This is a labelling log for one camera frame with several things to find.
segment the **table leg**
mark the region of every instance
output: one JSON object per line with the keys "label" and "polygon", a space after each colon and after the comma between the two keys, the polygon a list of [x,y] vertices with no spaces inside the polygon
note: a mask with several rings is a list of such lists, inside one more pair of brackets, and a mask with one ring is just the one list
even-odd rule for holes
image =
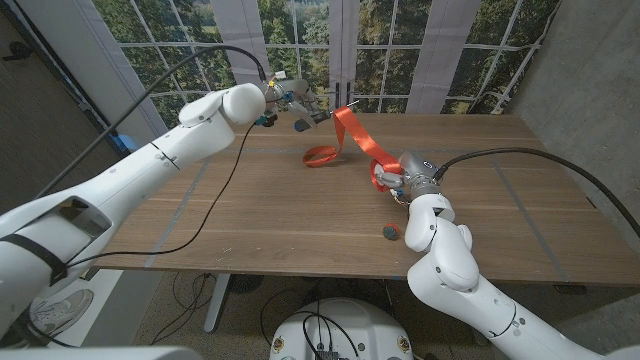
{"label": "table leg", "polygon": [[229,286],[230,278],[230,274],[218,274],[216,285],[213,288],[213,293],[211,294],[211,302],[209,303],[207,318],[204,320],[204,331],[206,333],[211,334],[215,332],[218,327],[224,302],[227,298],[227,287]]}

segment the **green foliage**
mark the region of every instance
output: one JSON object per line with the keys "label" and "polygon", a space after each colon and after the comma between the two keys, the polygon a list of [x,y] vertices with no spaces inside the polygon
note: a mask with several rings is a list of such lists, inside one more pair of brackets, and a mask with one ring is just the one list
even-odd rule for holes
{"label": "green foliage", "polygon": [[[153,47],[122,48],[129,63],[145,88],[153,84],[166,71],[158,52]],[[177,90],[171,79],[164,80],[154,89],[154,93]]]}
{"label": "green foliage", "polygon": [[393,43],[420,45],[429,19],[431,0],[402,0],[398,3]]}
{"label": "green foliage", "polygon": [[418,49],[391,50],[387,78],[384,83],[385,94],[409,95],[419,55]]}
{"label": "green foliage", "polygon": [[386,50],[357,50],[356,92],[362,95],[380,94],[385,54]]}
{"label": "green foliage", "polygon": [[[542,33],[547,17],[559,0],[524,1],[513,25],[507,44],[522,46],[533,43]],[[326,45],[329,43],[329,6],[327,0],[294,0],[296,23],[293,23],[290,0],[257,0],[261,25],[267,44],[294,44],[294,26],[300,44]],[[96,8],[118,42],[150,42],[129,0],[94,0]],[[189,38],[196,42],[221,43],[216,26],[214,9],[209,0],[174,0],[185,28],[182,29],[171,9],[169,0],[136,0],[153,38],[156,41],[183,42]],[[499,45],[516,0],[482,0],[480,9],[467,38],[467,43]],[[387,45],[391,27],[392,0],[361,0],[358,15],[358,44]],[[423,41],[431,0],[400,0],[396,13],[393,44],[419,45]],[[159,47],[169,66],[191,54],[189,47]],[[144,86],[149,86],[166,67],[154,47],[123,48],[129,62]],[[496,69],[484,91],[501,93],[506,90],[528,50],[502,51],[465,49],[458,64],[451,86],[450,96],[476,96],[497,57]],[[419,50],[391,50],[385,86],[382,87],[386,49],[359,49],[357,51],[356,82],[354,91],[365,95],[408,95],[415,72]],[[286,70],[289,78],[304,77],[319,94],[329,93],[329,50],[308,48],[268,48],[267,55],[272,71]],[[205,78],[213,90],[235,85],[235,80],[224,51],[214,51],[201,57]],[[195,62],[186,64],[175,74],[183,90],[205,91],[206,85]],[[178,90],[170,80],[165,80],[156,92]],[[193,101],[199,94],[189,94]],[[168,126],[177,121],[176,111],[183,105],[180,96],[155,97]],[[474,112],[491,111],[497,99],[487,96],[472,109]],[[383,112],[403,112],[407,99],[383,98]],[[357,111],[376,112],[379,99],[362,99]],[[443,112],[467,111],[469,101],[449,100]]]}
{"label": "green foliage", "polygon": [[353,105],[353,112],[374,113],[378,112],[378,99],[359,99],[360,102]]}
{"label": "green foliage", "polygon": [[296,7],[298,21],[298,41],[301,44],[329,44],[329,5]]}
{"label": "green foliage", "polygon": [[136,0],[155,41],[187,41],[168,0]]}
{"label": "green foliage", "polygon": [[162,120],[164,120],[167,128],[172,129],[180,124],[178,114],[180,113],[180,109],[184,106],[184,101],[179,95],[154,97],[151,98],[151,100],[153,101],[153,105],[155,105],[160,116],[162,116]]}
{"label": "green foliage", "polygon": [[[119,42],[150,42],[142,23],[128,0],[94,0],[96,9]],[[136,0],[151,34],[156,41],[186,41],[184,30],[168,0]],[[222,37],[213,20],[213,10],[208,0],[174,0],[185,30],[193,41],[221,43]],[[178,63],[192,52],[189,47],[159,47],[168,66]],[[158,50],[154,47],[122,48],[129,63],[136,71],[143,86],[150,86],[165,71]],[[225,51],[213,51],[200,57],[200,63],[212,90],[235,85],[231,66]],[[206,85],[195,60],[185,64],[174,75],[182,90],[206,91]],[[155,93],[178,90],[167,79],[154,90]],[[190,101],[198,95],[189,94]],[[154,97],[153,103],[168,128],[177,124],[177,112],[184,105],[180,96]]]}
{"label": "green foliage", "polygon": [[404,113],[407,110],[407,102],[409,99],[382,99],[383,113]]}
{"label": "green foliage", "polygon": [[128,0],[94,0],[93,3],[117,41],[123,43],[149,41],[142,23]]}
{"label": "green foliage", "polygon": [[362,0],[358,25],[358,44],[380,45],[389,43],[393,1]]}
{"label": "green foliage", "polygon": [[[558,4],[559,0],[527,0],[524,1],[516,16],[507,45],[523,46],[532,44],[542,34],[547,18]],[[483,0],[476,19],[473,23],[467,43],[500,44],[504,31],[515,7],[515,0]],[[490,75],[484,92],[493,91],[503,93],[511,82],[518,68],[524,61],[529,49],[519,51],[501,51],[497,58],[494,72]],[[491,63],[497,51],[465,49],[458,63],[449,96],[477,96],[482,83],[488,75]],[[514,88],[517,87],[522,74]],[[512,88],[510,96],[515,93]],[[490,113],[497,104],[495,96],[487,95],[478,100],[473,113]],[[466,109],[466,102],[447,101],[442,109],[443,113],[457,113]]]}
{"label": "green foliage", "polygon": [[542,34],[547,19],[560,0],[529,0],[522,3],[507,45],[533,44]]}
{"label": "green foliage", "polygon": [[467,44],[500,45],[515,6],[516,0],[482,0]]}
{"label": "green foliage", "polygon": [[294,44],[293,20],[289,0],[258,0],[262,33],[267,44]]}

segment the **small round object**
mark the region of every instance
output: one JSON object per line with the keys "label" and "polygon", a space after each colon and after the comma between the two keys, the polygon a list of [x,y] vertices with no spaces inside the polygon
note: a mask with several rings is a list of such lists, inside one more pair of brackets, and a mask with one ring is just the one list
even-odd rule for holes
{"label": "small round object", "polygon": [[411,344],[409,344],[409,340],[404,336],[398,337],[398,347],[403,353],[407,353],[411,350]]}
{"label": "small round object", "polygon": [[284,348],[284,339],[282,338],[282,336],[278,337],[277,339],[273,340],[273,351],[277,354],[280,352],[280,350],[282,350]]}
{"label": "small round object", "polygon": [[382,228],[382,235],[389,240],[396,240],[400,235],[400,228],[394,223],[388,223]]}

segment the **window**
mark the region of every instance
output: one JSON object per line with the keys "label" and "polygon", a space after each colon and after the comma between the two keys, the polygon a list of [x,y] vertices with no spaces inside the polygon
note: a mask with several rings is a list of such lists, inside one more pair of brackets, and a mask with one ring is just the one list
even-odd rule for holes
{"label": "window", "polygon": [[430,7],[430,0],[360,2],[355,111],[405,112]]}
{"label": "window", "polygon": [[[145,87],[186,56],[222,43],[209,0],[93,1]],[[332,93],[329,51],[350,45],[329,44],[329,1],[247,3],[259,11],[271,71],[285,70],[289,78],[308,80],[321,107],[327,108]],[[500,113],[540,48],[541,35],[558,3],[482,0],[442,112]],[[406,111],[431,4],[431,0],[361,0],[359,12],[348,15],[358,22],[357,36],[354,33],[350,38],[355,46],[355,70],[353,64],[343,64],[342,71],[347,67],[352,71],[347,82],[353,81],[348,90],[351,98],[360,101],[356,111]],[[150,97],[172,128],[187,102],[234,85],[226,53],[212,52],[180,68]]]}
{"label": "window", "polygon": [[258,0],[271,71],[303,78],[329,107],[329,3],[327,0]]}
{"label": "window", "polygon": [[501,113],[558,5],[559,0],[483,0],[442,113]]}
{"label": "window", "polygon": [[[222,39],[209,0],[94,0],[144,87],[169,67]],[[235,85],[224,51],[184,65],[150,95],[167,128],[189,101]]]}

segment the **black strap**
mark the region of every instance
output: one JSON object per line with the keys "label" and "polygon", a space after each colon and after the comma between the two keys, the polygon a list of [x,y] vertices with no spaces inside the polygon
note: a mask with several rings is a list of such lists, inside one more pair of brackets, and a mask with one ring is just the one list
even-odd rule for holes
{"label": "black strap", "polygon": [[54,253],[47,250],[44,246],[38,244],[37,242],[24,237],[19,234],[10,234],[3,238],[0,238],[0,241],[6,241],[13,245],[19,246],[28,252],[34,254],[39,257],[40,260],[44,261],[51,268],[51,283],[49,286],[57,283],[59,280],[67,277],[67,265],[60,260]]}

